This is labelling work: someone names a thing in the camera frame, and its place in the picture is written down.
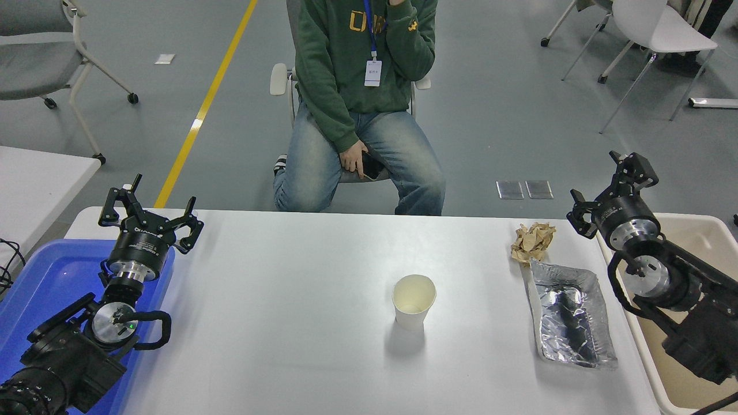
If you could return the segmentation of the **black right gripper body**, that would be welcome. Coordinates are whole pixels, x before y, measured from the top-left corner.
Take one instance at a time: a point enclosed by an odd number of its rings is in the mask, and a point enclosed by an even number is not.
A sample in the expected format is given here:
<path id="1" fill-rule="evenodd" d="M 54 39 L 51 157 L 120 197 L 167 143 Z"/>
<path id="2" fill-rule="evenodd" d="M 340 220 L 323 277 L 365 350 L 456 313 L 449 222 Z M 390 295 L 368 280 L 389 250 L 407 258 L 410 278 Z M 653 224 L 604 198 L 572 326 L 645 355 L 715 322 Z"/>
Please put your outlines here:
<path id="1" fill-rule="evenodd" d="M 600 202 L 593 210 L 592 221 L 608 246 L 624 246 L 636 238 L 657 238 L 657 220 L 639 196 Z"/>

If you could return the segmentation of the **person's right hand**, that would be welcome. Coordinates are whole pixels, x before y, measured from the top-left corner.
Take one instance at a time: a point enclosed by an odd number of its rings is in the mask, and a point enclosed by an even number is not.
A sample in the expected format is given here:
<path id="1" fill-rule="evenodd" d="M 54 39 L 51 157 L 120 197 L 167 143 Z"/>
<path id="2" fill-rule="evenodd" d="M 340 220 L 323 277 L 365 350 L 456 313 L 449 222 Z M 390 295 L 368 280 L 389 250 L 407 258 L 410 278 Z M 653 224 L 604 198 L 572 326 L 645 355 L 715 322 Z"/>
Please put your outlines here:
<path id="1" fill-rule="evenodd" d="M 366 178 L 363 163 L 364 153 L 367 153 L 367 147 L 361 140 L 356 141 L 349 149 L 339 153 L 340 164 L 343 169 L 349 172 L 356 172 L 359 179 Z"/>

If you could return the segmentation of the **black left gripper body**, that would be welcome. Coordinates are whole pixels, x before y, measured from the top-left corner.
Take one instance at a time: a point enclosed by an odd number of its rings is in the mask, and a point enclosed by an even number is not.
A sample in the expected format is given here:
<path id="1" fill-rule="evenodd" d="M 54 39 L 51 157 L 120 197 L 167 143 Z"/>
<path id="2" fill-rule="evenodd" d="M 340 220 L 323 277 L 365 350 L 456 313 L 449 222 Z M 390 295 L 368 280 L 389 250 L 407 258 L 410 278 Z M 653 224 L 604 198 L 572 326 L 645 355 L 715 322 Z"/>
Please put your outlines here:
<path id="1" fill-rule="evenodd" d="M 123 220 L 113 251 L 108 258 L 108 269 L 119 271 L 125 262 L 136 262 L 149 271 L 161 271 L 169 247 L 176 242 L 174 231 L 164 231 L 158 226 L 150 231 L 138 220 Z"/>

